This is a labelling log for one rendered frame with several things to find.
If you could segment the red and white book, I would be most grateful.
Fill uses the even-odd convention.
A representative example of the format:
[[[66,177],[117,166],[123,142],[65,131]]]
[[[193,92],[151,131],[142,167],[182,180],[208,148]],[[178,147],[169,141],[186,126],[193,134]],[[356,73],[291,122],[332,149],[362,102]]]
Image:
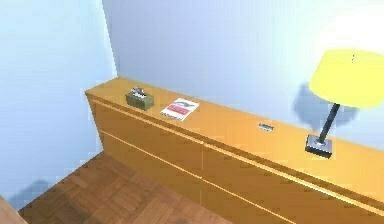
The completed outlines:
[[[178,98],[161,111],[161,114],[176,120],[184,121],[199,107],[199,103]]]

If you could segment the olive green tissue box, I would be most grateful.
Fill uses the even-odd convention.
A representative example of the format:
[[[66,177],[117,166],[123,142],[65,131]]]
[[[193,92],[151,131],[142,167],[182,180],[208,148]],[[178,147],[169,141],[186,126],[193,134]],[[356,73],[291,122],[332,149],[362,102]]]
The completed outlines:
[[[154,97],[138,86],[126,94],[126,101],[128,105],[144,111],[154,106]]]

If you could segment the orange wooden chest of drawers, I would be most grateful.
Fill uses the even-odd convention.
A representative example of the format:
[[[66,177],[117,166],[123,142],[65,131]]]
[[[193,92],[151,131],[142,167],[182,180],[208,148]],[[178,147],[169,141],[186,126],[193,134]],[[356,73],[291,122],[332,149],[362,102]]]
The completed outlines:
[[[384,152],[334,139],[320,157],[306,129],[206,101],[179,121],[161,114],[177,93],[145,85],[142,111],[126,101],[135,85],[86,92],[104,152],[126,166],[233,224],[384,224]]]

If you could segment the yellow shade table lamp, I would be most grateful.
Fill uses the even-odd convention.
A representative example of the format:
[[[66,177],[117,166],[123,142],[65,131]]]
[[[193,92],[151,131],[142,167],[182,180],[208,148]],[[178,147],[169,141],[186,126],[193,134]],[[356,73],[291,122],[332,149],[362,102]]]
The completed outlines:
[[[330,158],[327,134],[341,106],[372,108],[384,101],[384,55],[366,50],[330,49],[324,52],[309,90],[332,103],[319,136],[308,135],[305,150]]]

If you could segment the brown wooden furniture corner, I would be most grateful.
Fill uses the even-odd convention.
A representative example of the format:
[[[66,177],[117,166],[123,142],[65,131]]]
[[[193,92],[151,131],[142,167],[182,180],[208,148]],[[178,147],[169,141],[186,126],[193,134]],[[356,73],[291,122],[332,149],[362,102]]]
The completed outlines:
[[[0,224],[28,224],[1,195]]]

